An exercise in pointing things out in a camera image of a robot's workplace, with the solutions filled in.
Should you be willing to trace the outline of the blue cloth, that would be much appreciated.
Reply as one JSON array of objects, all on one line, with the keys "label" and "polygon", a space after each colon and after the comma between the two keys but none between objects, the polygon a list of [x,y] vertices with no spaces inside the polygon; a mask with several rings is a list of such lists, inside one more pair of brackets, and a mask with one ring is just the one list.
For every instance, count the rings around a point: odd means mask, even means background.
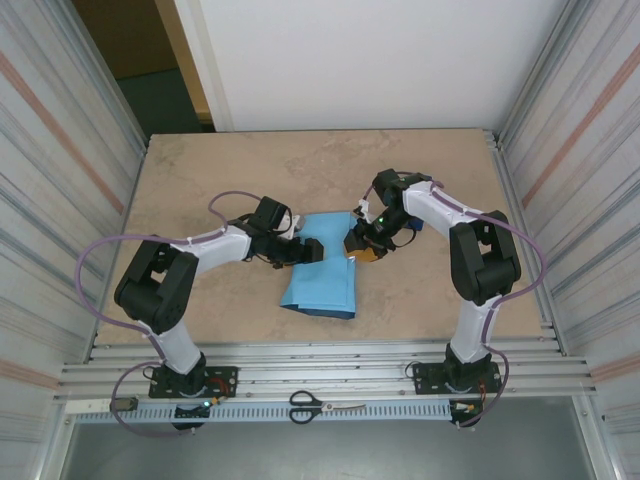
[{"label": "blue cloth", "polygon": [[305,217],[296,235],[304,242],[318,240],[324,259],[293,267],[280,306],[310,316],[351,320],[356,315],[356,265],[347,257],[344,238],[355,225],[349,212],[316,213]]}]

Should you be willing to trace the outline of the small electronics board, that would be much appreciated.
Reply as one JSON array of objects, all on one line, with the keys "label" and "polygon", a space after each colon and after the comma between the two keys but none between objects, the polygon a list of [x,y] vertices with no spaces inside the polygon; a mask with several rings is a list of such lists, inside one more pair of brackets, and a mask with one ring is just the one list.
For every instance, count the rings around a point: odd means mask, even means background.
[{"label": "small electronics board", "polygon": [[219,398],[205,400],[199,404],[178,404],[174,410],[172,426],[179,431],[197,429],[204,425],[211,410],[220,405]]},{"label": "small electronics board", "polygon": [[479,422],[478,416],[483,412],[481,400],[450,400],[449,409],[451,423],[460,428],[472,427]]}]

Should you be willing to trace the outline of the brown wooden door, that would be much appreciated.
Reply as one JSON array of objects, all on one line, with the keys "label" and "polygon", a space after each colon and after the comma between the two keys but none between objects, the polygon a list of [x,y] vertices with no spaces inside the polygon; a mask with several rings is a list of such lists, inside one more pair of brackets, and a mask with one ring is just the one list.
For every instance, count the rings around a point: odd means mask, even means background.
[{"label": "brown wooden door", "polygon": [[113,76],[178,67],[155,0],[71,0]]}]

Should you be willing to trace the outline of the aluminium rail frame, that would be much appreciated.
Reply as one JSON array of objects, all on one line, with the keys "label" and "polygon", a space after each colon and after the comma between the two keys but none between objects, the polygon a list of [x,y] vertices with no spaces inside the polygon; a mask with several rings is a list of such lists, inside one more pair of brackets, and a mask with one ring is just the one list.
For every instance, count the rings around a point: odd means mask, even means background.
[{"label": "aluminium rail frame", "polygon": [[[507,397],[592,395],[596,391],[585,359],[563,353],[551,338],[506,339],[495,348],[509,367]],[[330,399],[391,399],[414,396],[411,362],[440,362],[442,341],[337,343],[204,344],[208,364],[236,366],[239,401],[284,400],[298,389],[324,393]],[[142,345],[95,347],[88,363],[66,365],[54,394],[58,401],[105,398],[128,368],[151,360]]]}]

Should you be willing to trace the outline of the aluminium side rail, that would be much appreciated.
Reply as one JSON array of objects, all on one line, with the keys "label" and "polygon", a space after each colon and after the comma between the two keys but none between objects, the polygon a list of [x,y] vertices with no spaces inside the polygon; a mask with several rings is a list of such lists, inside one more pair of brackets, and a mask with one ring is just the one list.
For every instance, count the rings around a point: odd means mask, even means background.
[{"label": "aluminium side rail", "polygon": [[[524,217],[521,201],[519,200],[513,179],[507,168],[506,160],[499,144],[497,134],[491,130],[484,130],[484,138],[488,151],[494,163],[496,175],[502,188],[506,204],[509,208],[509,222],[525,234],[529,234],[529,229]],[[523,268],[523,274],[529,283],[537,279],[541,273],[541,261],[536,250],[526,241],[518,240],[517,245],[521,251],[520,261]],[[530,292],[534,296],[538,312],[541,318],[541,326],[543,330],[553,330],[552,339],[558,345],[558,351],[563,357],[568,356],[566,346],[564,345],[564,335],[558,327],[558,312],[548,288],[546,279]]]}]

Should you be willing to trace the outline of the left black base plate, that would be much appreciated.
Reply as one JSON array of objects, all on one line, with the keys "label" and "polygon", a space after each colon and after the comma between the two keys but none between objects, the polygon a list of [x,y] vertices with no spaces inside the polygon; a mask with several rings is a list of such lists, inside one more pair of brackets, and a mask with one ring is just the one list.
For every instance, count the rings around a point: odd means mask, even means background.
[{"label": "left black base plate", "polygon": [[238,385],[237,367],[200,366],[187,374],[156,367],[148,396],[152,399],[233,398]]}]

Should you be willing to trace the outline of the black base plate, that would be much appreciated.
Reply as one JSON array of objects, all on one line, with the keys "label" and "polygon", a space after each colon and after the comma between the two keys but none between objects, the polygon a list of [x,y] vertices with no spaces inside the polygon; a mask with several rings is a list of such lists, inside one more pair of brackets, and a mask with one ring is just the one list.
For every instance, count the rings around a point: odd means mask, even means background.
[{"label": "black base plate", "polygon": [[187,374],[156,367],[148,396],[152,399],[233,398],[238,385],[237,367],[200,366]]},{"label": "black base plate", "polygon": [[411,366],[415,393],[435,394],[480,394],[497,393],[502,386],[498,366],[454,367],[444,363],[416,363]]}]

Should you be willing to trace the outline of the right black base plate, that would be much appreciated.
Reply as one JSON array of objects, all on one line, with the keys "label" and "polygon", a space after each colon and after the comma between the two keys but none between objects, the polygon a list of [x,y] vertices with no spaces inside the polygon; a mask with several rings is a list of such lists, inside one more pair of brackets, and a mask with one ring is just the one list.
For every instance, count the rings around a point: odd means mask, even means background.
[{"label": "right black base plate", "polygon": [[480,394],[497,393],[502,386],[498,366],[454,367],[444,363],[416,363],[411,366],[415,393],[435,394]]}]

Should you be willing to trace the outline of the black handled scissors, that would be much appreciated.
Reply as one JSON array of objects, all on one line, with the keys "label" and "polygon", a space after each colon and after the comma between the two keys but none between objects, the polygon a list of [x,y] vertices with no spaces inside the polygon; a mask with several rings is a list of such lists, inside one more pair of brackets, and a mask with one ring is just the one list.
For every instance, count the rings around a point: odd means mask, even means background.
[{"label": "black handled scissors", "polygon": [[305,425],[317,416],[330,412],[357,411],[366,407],[365,403],[357,402],[327,402],[318,399],[311,392],[298,390],[289,398],[291,406],[288,416],[297,425]]}]

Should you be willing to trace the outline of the wooden door frame post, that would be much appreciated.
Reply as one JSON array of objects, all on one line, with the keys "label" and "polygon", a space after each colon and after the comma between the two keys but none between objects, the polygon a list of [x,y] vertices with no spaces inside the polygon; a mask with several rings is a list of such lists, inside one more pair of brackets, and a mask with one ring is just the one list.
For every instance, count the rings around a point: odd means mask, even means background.
[{"label": "wooden door frame post", "polygon": [[154,0],[154,2],[165,28],[196,116],[201,124],[215,129],[213,117],[206,101],[204,90],[182,27],[175,1]]}]

